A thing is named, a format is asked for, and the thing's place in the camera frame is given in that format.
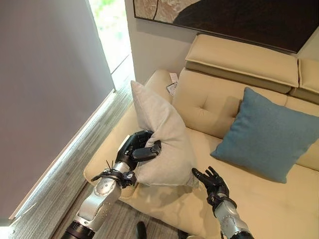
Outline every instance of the framed painting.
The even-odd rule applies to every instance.
[[[319,26],[319,0],[133,0],[136,18],[297,53]]]

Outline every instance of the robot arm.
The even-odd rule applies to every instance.
[[[151,131],[143,130],[131,135],[119,149],[114,167],[105,169],[92,179],[96,181],[101,178],[91,195],[82,203],[62,239],[92,239],[105,221],[109,209],[119,199],[122,188],[135,185],[133,170],[137,163],[151,160],[160,153],[160,141],[145,148],[152,134]]]
[[[229,189],[223,178],[212,168],[208,167],[202,174],[196,168],[192,169],[193,174],[207,189],[207,202],[213,206],[214,216],[218,219],[223,235],[227,239],[253,239],[247,224],[241,220],[237,213],[236,203],[229,198]]]

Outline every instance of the gray pillow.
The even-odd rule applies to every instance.
[[[182,118],[161,96],[135,81],[131,81],[131,86],[139,127],[154,132],[146,147],[161,141],[161,152],[155,159],[138,163],[137,181],[148,185],[196,187],[198,180],[191,172],[196,167],[196,157]]]
[[[289,170],[318,138],[318,117],[276,105],[245,88],[235,122],[211,156],[286,183]]]

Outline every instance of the wall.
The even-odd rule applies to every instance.
[[[197,31],[134,18],[133,0],[125,0],[136,80],[144,83],[156,69],[179,73]],[[300,56],[319,60],[319,30]]]
[[[1,1],[0,218],[113,86],[85,1]]]
[[[298,57],[319,61],[319,27],[298,52]]]

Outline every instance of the floor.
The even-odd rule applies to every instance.
[[[10,227],[10,239],[60,239],[83,200],[91,193],[92,186],[86,183],[83,169],[132,103],[130,80],[135,77],[131,55],[112,77],[117,90],[60,154],[57,163],[21,208]],[[177,238],[177,229],[118,201],[94,239],[134,239],[138,221],[146,223],[150,239]]]
[[[108,96],[32,192],[11,225],[10,239],[50,239],[85,186],[83,170],[132,103],[134,73]]]
[[[93,187],[90,184],[85,186],[52,239],[61,238],[82,201],[91,193],[92,189]],[[149,239],[177,239],[177,229],[140,213],[121,201],[117,201],[112,207],[106,221],[93,239],[135,239],[135,226],[139,221],[143,221],[146,224]]]

